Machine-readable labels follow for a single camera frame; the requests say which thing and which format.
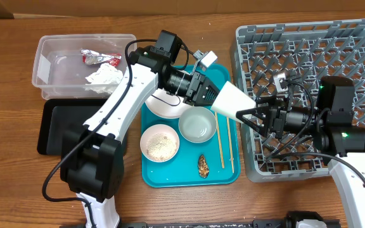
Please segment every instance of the chopsticks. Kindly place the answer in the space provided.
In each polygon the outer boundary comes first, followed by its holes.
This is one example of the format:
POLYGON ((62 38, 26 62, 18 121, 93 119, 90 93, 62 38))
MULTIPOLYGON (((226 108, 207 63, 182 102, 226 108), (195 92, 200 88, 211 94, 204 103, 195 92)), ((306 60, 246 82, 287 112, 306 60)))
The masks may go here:
POLYGON ((231 126, 229 125, 229 117, 226 117, 226 123, 227 123, 227 136, 229 137, 229 150, 231 151, 232 173, 234 173, 232 139, 231 139, 231 126))
POLYGON ((225 168, 225 162, 223 160, 223 151, 222 151, 222 143, 221 143, 221 134, 219 133, 219 122, 218 122, 218 113, 215 112, 215 119, 216 119, 216 132, 218 134, 218 142, 219 142, 219 153, 221 154, 221 163, 222 168, 225 168))

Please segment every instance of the white plate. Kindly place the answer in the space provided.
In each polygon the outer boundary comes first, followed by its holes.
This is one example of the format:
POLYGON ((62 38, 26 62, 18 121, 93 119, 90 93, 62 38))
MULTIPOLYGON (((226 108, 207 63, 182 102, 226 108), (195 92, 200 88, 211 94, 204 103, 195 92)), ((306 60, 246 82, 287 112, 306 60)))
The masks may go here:
MULTIPOLYGON (((162 89, 157 89, 153 95, 172 105, 176 105, 179 102, 176 96, 168 95, 165 90, 162 89)), ((146 105, 155 115, 166 119, 174 119, 179 118, 185 110, 191 107, 190 105, 183 103, 184 98, 180 97, 180 100, 181 102, 179 105, 170 106, 163 101, 159 101, 158 99, 150 96, 146 100, 146 105)))

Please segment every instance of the crumpled paper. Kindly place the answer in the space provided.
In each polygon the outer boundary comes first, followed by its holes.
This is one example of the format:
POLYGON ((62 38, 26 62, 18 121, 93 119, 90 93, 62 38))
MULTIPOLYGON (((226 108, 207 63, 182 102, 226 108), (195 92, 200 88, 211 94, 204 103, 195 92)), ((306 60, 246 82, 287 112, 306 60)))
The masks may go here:
POLYGON ((103 63, 99 67, 97 72, 90 74, 86 77, 90 84, 86 85, 106 85, 98 87, 86 87, 87 91, 95 91, 99 94, 108 93, 111 94, 115 91, 120 81, 123 79, 124 74, 122 71, 116 69, 109 63, 103 63))

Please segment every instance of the plastic bin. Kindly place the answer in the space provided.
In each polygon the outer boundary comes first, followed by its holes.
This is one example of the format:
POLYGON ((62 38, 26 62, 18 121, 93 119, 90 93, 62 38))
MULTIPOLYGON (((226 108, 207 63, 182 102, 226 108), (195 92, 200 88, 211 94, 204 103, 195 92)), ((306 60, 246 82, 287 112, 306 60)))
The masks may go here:
MULTIPOLYGON (((125 46, 136 40, 131 34, 84 34, 47 35, 40 39, 33 67, 32 83, 41 88, 42 97, 50 98, 107 98, 108 93, 97 93, 87 88, 116 88, 117 84, 86 85, 85 77, 96 72, 100 66, 86 65, 81 49, 99 53, 120 53, 122 59, 117 68, 125 73, 125 46)), ((129 52, 136 50, 132 44, 129 52)))
MULTIPOLYGON (((240 26, 231 54, 236 86, 253 99, 276 94, 272 76, 284 68, 290 74, 301 76, 315 101, 322 76, 353 79, 353 123, 365 127, 365 19, 240 26)), ((308 106, 303 91, 294 91, 290 99, 291 105, 308 106)), ((253 182, 329 175, 319 158, 292 157, 265 162, 266 156, 286 143, 291 135, 279 142, 274 135, 262 138, 246 125, 241 126, 240 132, 246 175, 253 182)), ((295 151, 313 152, 312 141, 292 146, 283 153, 295 151)))

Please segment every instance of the wire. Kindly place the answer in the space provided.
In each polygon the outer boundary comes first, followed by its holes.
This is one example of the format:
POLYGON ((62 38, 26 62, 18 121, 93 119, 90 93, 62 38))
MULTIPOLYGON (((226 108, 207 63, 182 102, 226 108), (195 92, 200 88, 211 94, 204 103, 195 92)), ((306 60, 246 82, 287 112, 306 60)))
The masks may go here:
POLYGON ((322 154, 322 153, 303 152, 303 153, 288 153, 288 154, 283 154, 283 155, 275 155, 273 157, 283 159, 283 158, 286 158, 287 156, 293 156, 293 155, 296 155, 296 156, 308 156, 308 155, 322 156, 325 158, 330 158, 330 159, 336 160, 336 161, 342 163, 343 165, 345 165, 346 167, 348 167, 349 169, 351 169, 362 180, 364 187, 365 187, 365 177, 356 168, 354 168, 350 163, 348 163, 347 161, 345 161, 341 158, 338 158, 336 156, 326 155, 326 154, 322 154))
POLYGON ((191 54, 191 55, 194 55, 194 52, 192 52, 192 51, 190 51, 190 50, 188 50, 188 53, 189 53, 189 54, 191 54))
POLYGON ((156 99, 158 99, 159 101, 163 101, 164 103, 166 103, 166 104, 168 104, 168 105, 170 105, 170 106, 173 106, 173 107, 175 107, 175 106, 179 106, 179 105, 180 105, 180 103, 181 103, 181 99, 180 99, 180 97, 179 97, 179 96, 177 96, 177 95, 175 95, 175 96, 178 98, 178 104, 170 104, 170 103, 168 103, 168 102, 164 101, 163 99, 158 98, 158 97, 156 97, 156 96, 154 96, 154 95, 151 95, 151 96, 152 96, 152 97, 154 97, 154 98, 156 98, 156 99))
POLYGON ((181 41, 181 44, 184 46, 185 48, 185 51, 187 52, 187 60, 185 61, 185 64, 184 66, 182 66, 181 68, 177 68, 177 67, 173 67, 175 70, 185 70, 185 68, 187 67, 188 65, 188 60, 189 60, 189 49, 187 47, 187 45, 185 45, 185 43, 183 41, 181 41))
POLYGON ((284 150, 285 148, 287 148, 293 141, 295 141, 296 139, 298 139, 302 133, 304 133, 304 131, 306 130, 306 128, 308 128, 309 124, 311 123, 312 120, 312 116, 314 114, 314 100, 312 99, 312 96, 310 94, 310 92, 304 87, 304 85, 302 85, 301 83, 298 82, 290 82, 288 83, 289 86, 299 86, 301 87, 301 89, 303 89, 309 99, 309 103, 311 105, 311 110, 309 113, 309 117, 305 123, 305 125, 302 127, 302 129, 298 132, 298 134, 296 134, 294 137, 292 137, 292 139, 290 139, 286 144, 284 144, 282 147, 280 147, 277 151, 273 152, 271 155, 269 155, 266 160, 270 159, 272 156, 278 154, 279 152, 281 152, 282 150, 284 150))
POLYGON ((73 197, 73 198, 51 198, 50 196, 48 196, 47 194, 47 187, 49 184, 50 179, 53 177, 53 175, 57 172, 57 170, 68 160, 72 157, 72 155, 74 155, 78 149, 81 148, 81 146, 83 146, 86 142, 88 142, 88 140, 90 138, 92 138, 92 136, 97 133, 97 131, 104 126, 104 124, 106 124, 106 121, 111 117, 112 113, 118 108, 119 104, 122 102, 122 100, 125 98, 127 91, 129 91, 131 85, 132 85, 132 67, 131 67, 131 61, 128 57, 128 53, 127 50, 128 48, 131 46, 131 44, 137 43, 137 42, 156 42, 157 40, 155 39, 140 39, 140 40, 135 40, 135 41, 131 41, 129 42, 126 47, 125 47, 125 59, 126 59, 126 63, 127 63, 127 67, 129 69, 129 80, 127 82, 126 88, 124 93, 122 93, 122 95, 120 96, 119 100, 116 102, 116 104, 112 107, 112 109, 108 112, 108 114, 106 114, 106 116, 101 120, 101 122, 95 127, 94 130, 92 130, 83 140, 81 140, 81 142, 79 142, 70 152, 68 152, 68 154, 66 156, 64 156, 61 161, 59 163, 57 163, 57 165, 52 169, 52 171, 50 171, 49 175, 46 177, 46 179, 44 180, 43 186, 42 186, 42 194, 44 196, 44 198, 50 202, 66 202, 66 201, 81 201, 83 203, 86 204, 86 207, 88 207, 88 213, 89 213, 89 219, 91 221, 92 227, 95 228, 96 224, 94 222, 94 217, 93 217, 93 210, 91 208, 91 203, 88 202, 88 200, 84 199, 84 198, 80 198, 80 197, 73 197))
POLYGON ((305 137, 303 140, 298 141, 297 143, 295 143, 295 147, 297 147, 298 145, 301 145, 302 143, 304 143, 304 142, 306 142, 308 140, 311 140, 311 139, 313 139, 312 136, 305 137))
POLYGON ((320 114, 316 117, 316 132, 319 133, 320 129, 321 129, 321 126, 319 125, 319 122, 321 121, 322 119, 322 116, 326 113, 330 111, 330 108, 324 108, 320 114))

